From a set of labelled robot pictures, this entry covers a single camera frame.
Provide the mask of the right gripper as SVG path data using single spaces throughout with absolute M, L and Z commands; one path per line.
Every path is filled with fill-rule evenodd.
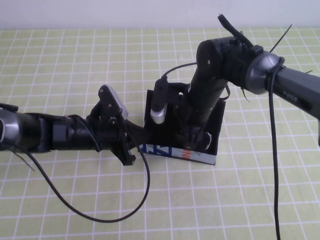
M 184 149 L 195 150 L 203 146 L 203 126 L 188 126 L 192 107 L 187 101 L 188 84 L 170 82 L 168 84 L 167 103 L 169 105 L 169 122 L 180 137 Z

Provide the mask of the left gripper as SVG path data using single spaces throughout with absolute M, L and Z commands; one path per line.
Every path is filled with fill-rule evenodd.
M 124 166 L 131 166 L 136 160 L 132 154 L 138 151 L 137 145 L 133 140 L 129 141 L 128 133 L 124 127 L 124 118 L 121 110 L 104 113 L 101 109 L 92 109 L 86 117 L 93 128 L 95 148 L 98 152 L 102 150 L 111 151 Z M 148 141 L 151 133 L 129 120 L 125 125 L 135 141 Z M 148 152 L 146 144 L 139 145 L 140 150 L 145 154 Z

